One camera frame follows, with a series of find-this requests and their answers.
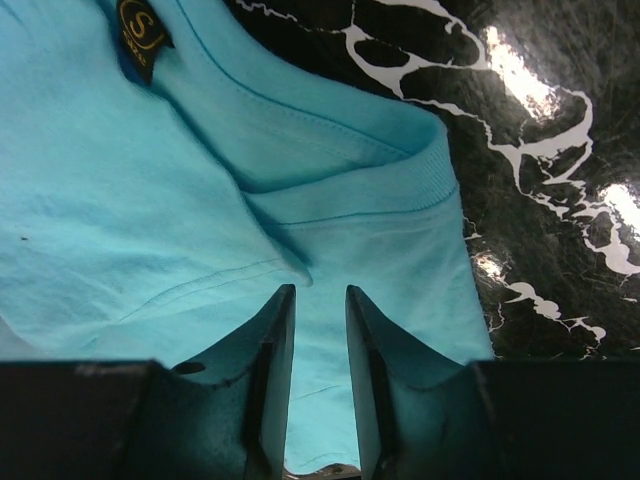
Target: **marble countertop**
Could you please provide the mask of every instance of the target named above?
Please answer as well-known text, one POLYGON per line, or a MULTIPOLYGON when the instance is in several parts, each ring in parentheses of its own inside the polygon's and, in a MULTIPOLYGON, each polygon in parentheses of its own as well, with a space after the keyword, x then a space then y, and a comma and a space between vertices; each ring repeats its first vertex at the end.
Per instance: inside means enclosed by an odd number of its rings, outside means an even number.
POLYGON ((499 358, 640 355, 640 2, 226 1, 285 60, 447 123, 499 358))

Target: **light blue t-shirt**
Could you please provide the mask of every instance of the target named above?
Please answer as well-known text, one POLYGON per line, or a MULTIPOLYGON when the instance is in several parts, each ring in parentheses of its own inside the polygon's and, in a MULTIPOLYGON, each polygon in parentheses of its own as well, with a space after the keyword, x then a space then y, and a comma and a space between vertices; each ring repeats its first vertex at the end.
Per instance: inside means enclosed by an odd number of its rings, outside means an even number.
POLYGON ((147 87, 116 0, 0 2, 0 358, 172 367, 295 283, 286 466, 358 465, 348 284, 492 356, 445 128, 279 60, 221 1, 150 3, 175 49, 147 87))

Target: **black label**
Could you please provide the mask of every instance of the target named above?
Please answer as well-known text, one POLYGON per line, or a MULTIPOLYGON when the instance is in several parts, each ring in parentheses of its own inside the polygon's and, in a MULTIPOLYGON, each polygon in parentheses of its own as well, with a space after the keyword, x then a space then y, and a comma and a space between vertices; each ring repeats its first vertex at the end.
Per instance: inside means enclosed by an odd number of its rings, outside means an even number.
POLYGON ((169 31, 147 0, 118 0, 117 9, 120 43, 136 71, 149 84, 158 50, 163 46, 173 48, 169 31))

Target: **cyan fabric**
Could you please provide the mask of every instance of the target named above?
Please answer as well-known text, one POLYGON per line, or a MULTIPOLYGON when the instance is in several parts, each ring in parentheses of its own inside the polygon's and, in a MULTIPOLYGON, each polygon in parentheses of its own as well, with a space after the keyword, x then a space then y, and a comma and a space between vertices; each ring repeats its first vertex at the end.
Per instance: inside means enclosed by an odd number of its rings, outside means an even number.
POLYGON ((147 87, 115 3, 0 1, 0 357, 172 367, 295 283, 286 466, 358 465, 348 284, 492 357, 443 124, 279 60, 216 0, 150 1, 176 48, 147 87))

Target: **shirt seam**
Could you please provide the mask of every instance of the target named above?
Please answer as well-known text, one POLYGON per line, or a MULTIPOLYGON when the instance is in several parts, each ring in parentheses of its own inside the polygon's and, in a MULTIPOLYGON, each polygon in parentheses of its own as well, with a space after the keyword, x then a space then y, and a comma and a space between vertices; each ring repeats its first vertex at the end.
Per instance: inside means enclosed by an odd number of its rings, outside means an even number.
MULTIPOLYGON (((328 145, 323 144, 323 143, 318 143, 318 142, 313 142, 313 141, 309 141, 308 139, 302 138, 298 135, 292 135, 289 132, 287 132, 286 130, 283 129, 270 129, 265 127, 263 124, 259 123, 259 122, 253 122, 251 120, 246 120, 245 121, 250 124, 252 127, 258 129, 258 130, 262 130, 263 132, 272 134, 272 135, 277 135, 280 138, 283 138, 285 140, 290 140, 290 141, 294 141, 297 142, 300 145, 308 145, 311 147, 316 147, 320 150, 323 150, 331 155, 335 155, 336 157, 340 157, 344 160, 347 160, 349 163, 355 165, 355 166, 359 166, 359 167, 368 167, 371 166, 365 162, 359 162, 358 160, 354 159, 353 155, 349 155, 344 151, 341 150, 334 150, 332 148, 330 148, 328 145)), ((371 144, 369 142, 367 142, 366 140, 362 140, 361 142, 362 144, 364 144, 368 149, 372 149, 374 151, 380 151, 380 150, 384 150, 382 148, 380 148, 377 145, 371 144)), ((385 151, 385 154, 388 154, 390 156, 393 156, 393 158, 397 158, 397 159, 401 159, 401 158, 406 158, 407 156, 412 155, 410 152, 406 152, 403 150, 397 150, 395 152, 393 151, 385 151)))
POLYGON ((289 117, 293 117, 294 119, 305 121, 311 124, 317 124, 320 127, 325 128, 327 130, 336 130, 345 137, 351 138, 358 142, 365 143, 373 148, 385 150, 387 153, 390 153, 393 155, 410 155, 410 152, 406 152, 403 149, 397 148, 381 140, 370 137, 364 132, 360 132, 358 130, 348 128, 344 125, 341 125, 335 120, 321 117, 317 114, 314 114, 313 112, 298 109, 291 105, 281 103, 269 97, 263 96, 257 92, 254 92, 247 86, 240 84, 230 74, 228 74, 220 64, 218 64, 215 57, 210 53, 206 44, 204 43, 204 41, 202 40, 198 32, 193 27, 191 23, 191 19, 189 18, 189 15, 185 12, 184 8, 182 7, 181 1, 174 0, 174 5, 177 7, 178 11, 186 21, 189 27, 189 30, 191 31, 191 34, 193 35, 193 37, 195 38, 196 42, 200 47, 196 49, 197 55, 202 57, 205 61, 212 63, 214 67, 222 74, 221 75, 222 81, 227 83, 231 88, 233 88, 236 92, 241 94, 244 98, 254 103, 257 108, 263 109, 263 110, 277 110, 278 113, 282 113, 289 117))
MULTIPOLYGON (((186 288, 189 285, 193 285, 193 284, 198 283, 198 282, 204 282, 204 281, 207 281, 209 279, 212 279, 212 278, 215 278, 217 276, 224 275, 224 274, 228 274, 228 273, 232 273, 232 272, 241 272, 243 270, 248 270, 250 268, 257 267, 259 265, 269 265, 269 264, 277 263, 277 262, 281 262, 281 261, 282 261, 281 258, 275 258, 275 259, 272 259, 272 260, 265 260, 265 261, 261 261, 261 262, 255 262, 255 263, 252 263, 251 265, 246 265, 246 266, 241 267, 241 268, 235 268, 235 269, 232 268, 232 269, 227 269, 227 270, 221 270, 221 271, 213 273, 211 275, 206 275, 204 277, 199 277, 199 278, 196 278, 194 280, 190 280, 188 282, 183 282, 183 283, 176 284, 176 285, 164 290, 163 292, 151 297, 149 300, 144 302, 138 308, 136 308, 135 310, 131 311, 127 315, 125 315, 125 316, 121 317, 119 320, 117 320, 114 323, 114 325, 117 325, 117 324, 120 324, 120 323, 126 321, 127 318, 129 318, 129 317, 131 317, 133 315, 136 315, 136 314, 139 314, 141 312, 144 312, 149 306, 151 306, 151 304, 153 302, 161 299, 163 296, 165 296, 165 295, 169 294, 170 292, 172 292, 174 290, 177 290, 179 288, 186 288)), ((247 280, 248 278, 257 278, 257 277, 260 277, 262 275, 268 275, 269 273, 273 273, 273 272, 278 271, 278 270, 282 270, 282 268, 279 268, 279 269, 276 269, 276 270, 271 270, 271 271, 265 272, 265 273, 261 273, 260 275, 256 275, 255 277, 251 277, 251 276, 247 275, 247 276, 243 276, 242 278, 237 278, 237 279, 234 279, 234 280, 230 280, 230 281, 228 281, 226 283, 220 283, 220 284, 217 284, 217 285, 212 285, 210 287, 205 287, 205 288, 202 288, 200 290, 192 290, 192 291, 190 291, 188 293, 185 293, 184 295, 181 295, 180 297, 177 297, 177 298, 174 298, 174 299, 170 300, 169 302, 167 302, 167 303, 165 303, 163 305, 159 305, 158 308, 166 307, 167 305, 173 303, 174 301, 176 301, 176 300, 178 300, 180 298, 183 298, 183 297, 185 297, 185 296, 187 296, 187 295, 189 295, 191 293, 196 293, 196 292, 204 291, 204 290, 208 290, 208 289, 215 289, 215 288, 218 288, 218 287, 221 287, 221 286, 224 286, 224 285, 229 285, 229 284, 234 283, 234 282, 241 282, 241 281, 247 280)))
POLYGON ((410 210, 398 210, 392 212, 370 212, 370 213, 351 213, 346 215, 337 215, 334 217, 327 217, 315 220, 308 220, 303 222, 291 222, 291 223, 261 223, 264 228, 274 228, 274 227, 282 227, 295 229, 296 231, 306 231, 306 230, 322 230, 325 228, 333 228, 335 227, 334 221, 344 221, 345 223, 354 224, 357 223, 359 225, 371 225, 371 224, 382 224, 382 223, 403 223, 403 222, 415 222, 415 218, 411 219, 403 219, 403 218, 385 218, 385 217, 396 217, 398 215, 410 214, 410 213, 420 213, 424 212, 426 214, 431 214, 428 212, 443 203, 449 201, 451 198, 455 197, 459 192, 459 187, 454 187, 451 192, 449 192, 444 198, 439 200, 438 202, 428 205, 422 206, 415 209, 410 210))

